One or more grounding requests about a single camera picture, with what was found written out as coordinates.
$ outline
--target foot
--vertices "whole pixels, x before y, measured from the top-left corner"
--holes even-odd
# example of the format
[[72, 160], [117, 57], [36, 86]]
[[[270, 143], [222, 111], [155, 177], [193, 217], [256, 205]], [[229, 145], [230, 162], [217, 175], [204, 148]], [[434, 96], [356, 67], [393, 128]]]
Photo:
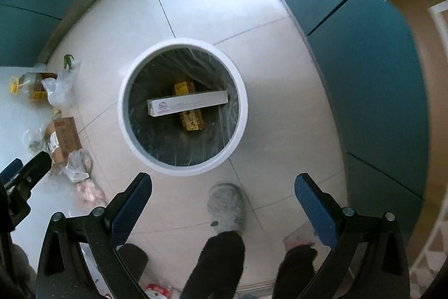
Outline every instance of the foot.
[[233, 184], [219, 184], [210, 190], [208, 212], [216, 233], [244, 229], [244, 202], [240, 189]]

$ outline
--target tile floor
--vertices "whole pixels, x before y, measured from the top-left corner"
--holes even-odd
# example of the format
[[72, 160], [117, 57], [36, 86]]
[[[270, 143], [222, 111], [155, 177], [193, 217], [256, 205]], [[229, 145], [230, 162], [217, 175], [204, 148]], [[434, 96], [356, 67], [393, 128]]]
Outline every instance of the tile floor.
[[[206, 174], [169, 177], [130, 151], [118, 126], [118, 90], [129, 64], [173, 37], [215, 44], [238, 67], [249, 99], [245, 134], [230, 159]], [[182, 288], [203, 244], [214, 234], [206, 202], [219, 182], [247, 194], [246, 262], [240, 285], [275, 279], [282, 239], [307, 218], [293, 196], [297, 174], [346, 204], [339, 139], [322, 82], [280, 0], [98, 0], [54, 52], [48, 70], [73, 54], [82, 61], [73, 115], [92, 172], [110, 199], [140, 171], [153, 195], [129, 238], [149, 255], [151, 273]], [[271, 111], [266, 113], [266, 105]]]

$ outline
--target white trash can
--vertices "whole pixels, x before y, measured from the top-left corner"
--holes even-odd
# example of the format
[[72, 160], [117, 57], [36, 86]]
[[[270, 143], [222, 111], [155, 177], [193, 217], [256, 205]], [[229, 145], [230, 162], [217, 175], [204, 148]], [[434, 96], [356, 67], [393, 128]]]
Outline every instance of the white trash can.
[[[228, 103], [202, 109], [204, 128], [186, 131], [177, 113], [152, 117], [147, 100], [173, 95], [192, 80], [196, 91], [226, 90]], [[234, 63], [203, 41], [175, 38], [143, 52], [123, 80], [118, 119], [131, 150], [146, 165], [172, 176], [203, 174], [235, 150], [247, 122], [247, 94]]]

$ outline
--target plastic bag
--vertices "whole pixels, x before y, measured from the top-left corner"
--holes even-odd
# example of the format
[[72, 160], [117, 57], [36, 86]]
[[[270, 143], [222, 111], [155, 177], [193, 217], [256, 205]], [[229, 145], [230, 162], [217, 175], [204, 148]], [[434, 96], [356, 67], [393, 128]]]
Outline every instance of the plastic bag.
[[[148, 115], [147, 100], [174, 95], [174, 85], [192, 80], [196, 92], [227, 91], [228, 103], [202, 108], [204, 128], [186, 131], [178, 114]], [[208, 52], [182, 48], [165, 51], [147, 63], [129, 92], [129, 122], [142, 148], [158, 161], [191, 166], [217, 155], [238, 123], [235, 83], [226, 67]]]
[[45, 126], [38, 129], [27, 129], [23, 134], [23, 142], [31, 156], [35, 156], [41, 151], [48, 152], [48, 144], [45, 142]]
[[76, 189], [86, 202], [94, 203], [96, 207], [107, 206], [104, 192], [93, 179], [89, 178], [76, 183]]
[[81, 182], [90, 176], [92, 158], [85, 149], [79, 149], [69, 153], [64, 173], [72, 183]]
[[42, 80], [42, 85], [46, 90], [48, 102], [52, 106], [70, 107], [74, 102], [73, 86], [78, 78], [81, 61], [73, 61], [72, 70], [62, 70], [57, 79], [48, 78]]

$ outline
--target white box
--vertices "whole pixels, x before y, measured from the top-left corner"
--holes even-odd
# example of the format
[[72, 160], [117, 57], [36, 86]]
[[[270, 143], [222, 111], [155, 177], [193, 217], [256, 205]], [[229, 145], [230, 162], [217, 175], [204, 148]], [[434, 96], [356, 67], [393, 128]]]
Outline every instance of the white box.
[[192, 109], [216, 106], [228, 102], [227, 91], [192, 93], [148, 100], [148, 114], [153, 117]]

